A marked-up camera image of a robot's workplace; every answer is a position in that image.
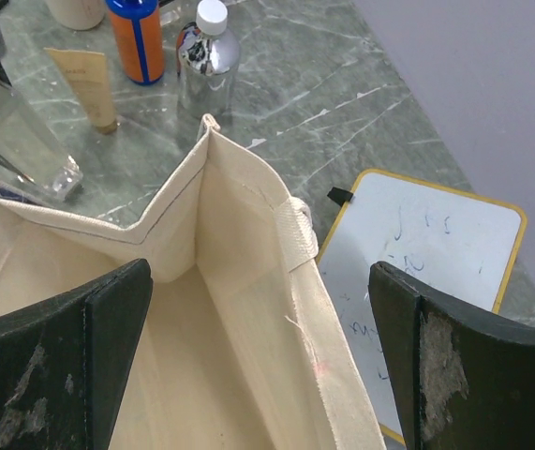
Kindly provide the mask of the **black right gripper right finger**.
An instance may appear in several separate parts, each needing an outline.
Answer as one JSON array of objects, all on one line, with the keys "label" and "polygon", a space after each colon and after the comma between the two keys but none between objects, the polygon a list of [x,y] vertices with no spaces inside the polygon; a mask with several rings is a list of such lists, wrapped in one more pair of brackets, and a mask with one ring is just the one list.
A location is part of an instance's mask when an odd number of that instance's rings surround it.
[{"label": "black right gripper right finger", "polygon": [[387,262],[368,291],[409,449],[535,449],[535,327]]}]

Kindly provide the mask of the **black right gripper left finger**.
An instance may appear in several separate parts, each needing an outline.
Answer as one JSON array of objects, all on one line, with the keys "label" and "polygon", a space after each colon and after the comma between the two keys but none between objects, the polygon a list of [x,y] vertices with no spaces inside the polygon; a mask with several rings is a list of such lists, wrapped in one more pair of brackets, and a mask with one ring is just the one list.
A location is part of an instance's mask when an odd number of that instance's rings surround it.
[{"label": "black right gripper left finger", "polygon": [[145,259],[0,317],[0,449],[106,449],[153,291]]}]

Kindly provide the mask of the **cream canvas tote bag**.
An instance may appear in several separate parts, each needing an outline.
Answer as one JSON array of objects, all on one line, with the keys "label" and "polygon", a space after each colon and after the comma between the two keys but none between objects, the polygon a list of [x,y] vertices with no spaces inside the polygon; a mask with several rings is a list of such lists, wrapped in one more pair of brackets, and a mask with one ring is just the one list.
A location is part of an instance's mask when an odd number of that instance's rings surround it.
[{"label": "cream canvas tote bag", "polygon": [[106,449],[381,449],[306,204],[203,116],[127,228],[0,182],[0,317],[138,259],[153,291]]}]

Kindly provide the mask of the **clear bottle with dark cap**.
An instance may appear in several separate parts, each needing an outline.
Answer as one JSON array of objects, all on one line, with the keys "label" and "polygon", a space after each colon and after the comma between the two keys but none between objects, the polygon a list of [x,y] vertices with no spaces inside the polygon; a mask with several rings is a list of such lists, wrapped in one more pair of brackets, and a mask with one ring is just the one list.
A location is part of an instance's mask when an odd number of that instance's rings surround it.
[{"label": "clear bottle with dark cap", "polygon": [[[0,11],[6,5],[0,1]],[[0,166],[47,197],[63,201],[81,183],[81,169],[11,85],[1,64],[5,53],[0,29]]]}]

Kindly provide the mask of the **orange blue spray bottle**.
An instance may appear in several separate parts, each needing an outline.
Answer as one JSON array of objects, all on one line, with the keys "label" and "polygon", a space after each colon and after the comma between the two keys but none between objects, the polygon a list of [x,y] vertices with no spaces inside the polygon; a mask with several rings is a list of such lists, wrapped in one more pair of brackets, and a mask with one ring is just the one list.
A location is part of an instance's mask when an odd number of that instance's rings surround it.
[{"label": "orange blue spray bottle", "polygon": [[158,82],[165,71],[158,1],[107,0],[106,5],[127,77],[139,85]]}]

